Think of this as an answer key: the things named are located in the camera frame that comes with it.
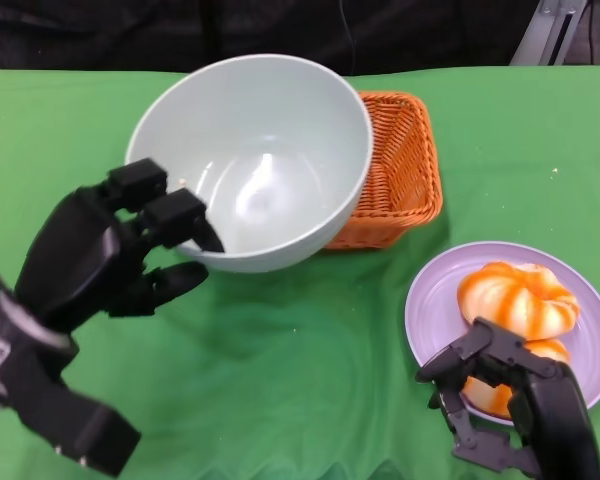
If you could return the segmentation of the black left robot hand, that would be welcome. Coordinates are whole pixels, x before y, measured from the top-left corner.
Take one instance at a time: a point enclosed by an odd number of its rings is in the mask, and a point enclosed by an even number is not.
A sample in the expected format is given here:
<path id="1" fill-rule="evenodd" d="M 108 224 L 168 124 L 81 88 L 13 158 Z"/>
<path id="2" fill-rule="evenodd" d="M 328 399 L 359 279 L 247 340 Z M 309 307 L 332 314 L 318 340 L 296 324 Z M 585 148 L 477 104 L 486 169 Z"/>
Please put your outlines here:
<path id="1" fill-rule="evenodd" d="M 224 246 L 189 190 L 167 190 L 167 173 L 149 158 L 109 172 L 70 193 L 52 211 L 26 255 L 14 293 L 44 326 L 70 333 L 100 311 L 150 316 L 204 282 L 189 261 L 148 271 L 146 256 L 193 241 Z"/>

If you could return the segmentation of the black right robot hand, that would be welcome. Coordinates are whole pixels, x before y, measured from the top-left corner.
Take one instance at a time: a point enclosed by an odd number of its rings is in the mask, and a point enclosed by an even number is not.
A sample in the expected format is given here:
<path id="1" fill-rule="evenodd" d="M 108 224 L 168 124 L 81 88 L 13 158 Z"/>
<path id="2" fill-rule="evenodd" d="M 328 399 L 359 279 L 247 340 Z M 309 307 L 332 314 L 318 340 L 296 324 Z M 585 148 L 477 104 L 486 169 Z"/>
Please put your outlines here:
<path id="1" fill-rule="evenodd" d="M 512 391 L 507 403 L 521 445 L 508 434 L 477 429 L 461 398 L 466 380 Z M 522 337 L 478 318 L 416 374 L 433 383 L 429 408 L 442 412 L 455 457 L 496 472 L 516 469 L 533 479 L 600 479 L 600 454 L 584 397 L 571 368 L 540 357 Z"/>

